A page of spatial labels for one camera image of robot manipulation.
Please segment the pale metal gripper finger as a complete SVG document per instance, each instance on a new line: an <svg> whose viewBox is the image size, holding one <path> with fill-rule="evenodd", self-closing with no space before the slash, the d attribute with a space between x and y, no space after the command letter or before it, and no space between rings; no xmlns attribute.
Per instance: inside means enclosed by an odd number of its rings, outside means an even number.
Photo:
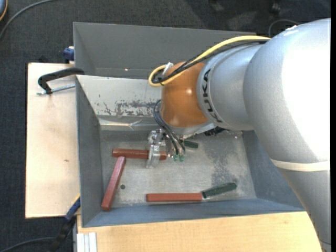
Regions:
<svg viewBox="0 0 336 252"><path fill-rule="evenodd" d="M150 145L148 159L146 161L146 168L151 169L157 167L160 161L160 146Z"/></svg>
<svg viewBox="0 0 336 252"><path fill-rule="evenodd" d="M161 131L152 130L148 135L148 144L149 145L160 145Z"/></svg>

